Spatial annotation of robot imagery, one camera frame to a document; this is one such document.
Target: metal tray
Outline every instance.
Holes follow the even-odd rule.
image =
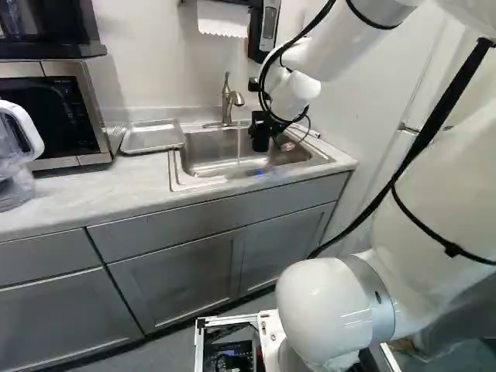
[[[134,122],[124,135],[121,151],[128,155],[178,149],[185,138],[176,119]]]

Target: paper towel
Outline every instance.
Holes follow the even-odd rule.
[[[197,0],[198,30],[218,36],[248,37],[250,15],[245,5]]]

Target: cabinet door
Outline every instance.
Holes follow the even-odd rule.
[[[317,247],[334,203],[246,228],[241,295],[273,284],[282,271]]]
[[[238,295],[242,230],[109,265],[145,332]]]
[[[100,267],[0,289],[0,370],[33,370],[141,337]]]

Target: black cable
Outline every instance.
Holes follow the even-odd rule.
[[[308,130],[307,133],[298,141],[297,145],[302,143],[305,140],[305,138],[308,137],[308,134],[310,134],[310,130],[312,130],[312,121],[310,120],[310,117],[308,115],[305,115],[305,118],[308,120]]]
[[[346,227],[342,232],[340,232],[331,240],[323,243],[321,246],[313,250],[308,255],[308,260],[316,258],[324,250],[326,250],[333,244],[338,243],[340,240],[344,239],[350,233],[355,231],[363,222],[365,222],[365,220],[367,220],[372,215],[372,213],[374,213],[379,205],[381,205],[381,202],[393,188],[396,181],[408,168],[410,163],[431,143],[434,136],[441,129],[444,122],[460,100],[460,97],[474,77],[487,52],[490,48],[494,48],[495,46],[496,44],[494,44],[494,42],[489,39],[480,38],[477,41],[477,45],[475,46],[474,50],[467,58],[463,66],[460,68],[455,78],[451,81],[451,84],[444,92],[434,110],[432,110],[431,115],[425,122],[425,125],[423,126],[420,133],[417,135],[417,138],[412,144],[412,147],[408,151],[400,167],[393,174],[393,177],[382,188],[382,190],[379,191],[374,200],[351,222],[348,227]]]
[[[468,258],[469,260],[476,261],[479,264],[484,264],[484,265],[489,265],[489,266],[496,266],[496,261],[491,261],[491,260],[486,260],[485,258],[476,256],[475,254],[472,254],[470,252],[467,252],[464,250],[461,246],[459,246],[456,243],[450,242],[447,239],[444,239],[440,234],[437,232],[434,232],[432,229],[430,229],[424,222],[420,221],[408,208],[407,206],[401,201],[401,199],[398,196],[398,192],[396,191],[396,187],[393,185],[391,188],[391,193],[393,195],[393,199],[398,205],[398,207],[401,209],[403,213],[406,214],[406,216],[417,225],[425,234],[430,236],[431,239],[434,239],[437,243],[441,244],[445,248],[445,253],[451,258],[454,258],[456,256],[462,256],[465,258]]]
[[[264,99],[264,92],[265,92],[265,79],[267,77],[267,73],[270,70],[270,66],[277,61],[277,59],[280,59],[284,52],[291,48],[295,43],[297,43],[301,38],[306,36],[310,31],[312,31],[330,12],[331,8],[334,6],[336,3],[336,0],[328,0],[327,3],[324,5],[324,7],[321,9],[321,11],[315,16],[315,18],[293,39],[288,41],[286,44],[281,46],[279,49],[277,49],[275,52],[273,52],[269,57],[268,60],[265,62],[265,65],[262,67],[262,71],[260,72],[260,77],[259,77],[259,84],[260,84],[260,90],[258,91],[258,100],[260,103],[260,107],[268,113],[271,119],[273,119],[276,122],[280,122],[283,124],[292,124],[295,122],[299,122],[303,120],[303,118],[307,115],[308,113],[308,106],[305,108],[302,114],[294,118],[293,120],[285,120],[277,116],[270,107],[268,106],[267,102]]]

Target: floor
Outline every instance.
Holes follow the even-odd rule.
[[[224,315],[252,314],[276,308],[273,294],[248,302]],[[193,328],[182,329],[118,356],[79,367],[70,372],[193,372]],[[403,372],[489,372],[496,370],[496,354],[479,341],[470,341],[455,353],[424,364],[397,355]]]

